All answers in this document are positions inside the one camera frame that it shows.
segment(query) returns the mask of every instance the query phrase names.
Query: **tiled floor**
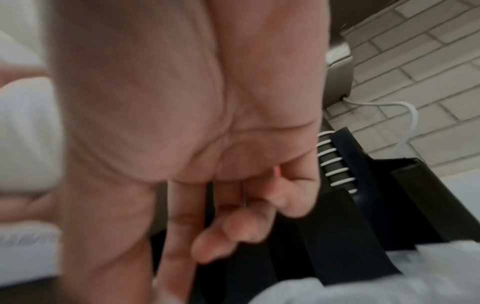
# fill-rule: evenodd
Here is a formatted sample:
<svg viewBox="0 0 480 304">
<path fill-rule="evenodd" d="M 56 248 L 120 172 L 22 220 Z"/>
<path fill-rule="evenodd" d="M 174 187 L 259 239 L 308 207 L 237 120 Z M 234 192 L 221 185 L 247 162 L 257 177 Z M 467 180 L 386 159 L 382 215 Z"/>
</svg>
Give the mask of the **tiled floor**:
<svg viewBox="0 0 480 304">
<path fill-rule="evenodd" d="M 404 100 L 420 114 L 405 156 L 439 176 L 480 168 L 480 0 L 403 0 L 343 33 L 354 55 L 350 98 Z M 402 108 L 327 109 L 363 148 L 388 158 L 409 126 Z"/>
</svg>

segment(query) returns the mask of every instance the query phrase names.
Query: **palm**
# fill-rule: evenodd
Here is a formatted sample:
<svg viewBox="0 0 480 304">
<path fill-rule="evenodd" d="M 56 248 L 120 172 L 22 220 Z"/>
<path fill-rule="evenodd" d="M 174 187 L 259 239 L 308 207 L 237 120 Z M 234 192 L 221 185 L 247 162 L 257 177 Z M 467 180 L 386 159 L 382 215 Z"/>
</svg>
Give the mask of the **palm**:
<svg viewBox="0 0 480 304">
<path fill-rule="evenodd" d="M 199 261 L 229 254 L 238 241 L 266 236 L 274 207 L 290 216 L 307 212 L 318 189 L 326 3 L 279 5 L 275 11 L 272 4 L 255 3 L 145 2 L 148 7 L 135 8 L 149 12 L 144 24 L 132 20 L 135 14 L 122 16 L 132 23 L 131 44 L 107 31 L 94 41 L 103 52 L 89 52 L 92 42 L 80 40 L 56 54 L 56 81 L 69 98 L 63 114 L 71 146 L 86 147 L 94 166 L 146 188 L 170 180 L 171 222 L 159 278 L 181 297 L 191 279 L 194 239 Z M 79 14 L 79 8 L 73 11 Z M 109 25 L 117 26 L 117 19 Z M 70 30 L 90 34 L 94 26 L 95 20 Z M 57 30 L 71 40 L 68 29 Z M 86 50 L 75 49 L 78 44 Z M 64 68 L 72 64 L 89 77 Z M 277 165 L 284 178 L 273 177 Z M 209 181 L 215 182 L 217 218 L 199 235 Z M 241 208 L 245 198 L 247 208 Z M 110 224 L 118 220 L 111 212 L 124 214 L 118 209 L 108 210 Z M 136 220 L 127 220 L 130 227 L 148 221 L 148 209 L 139 209 Z M 84 227 L 84 221 L 78 224 Z M 179 277 L 178 271 L 184 273 Z"/>
</svg>

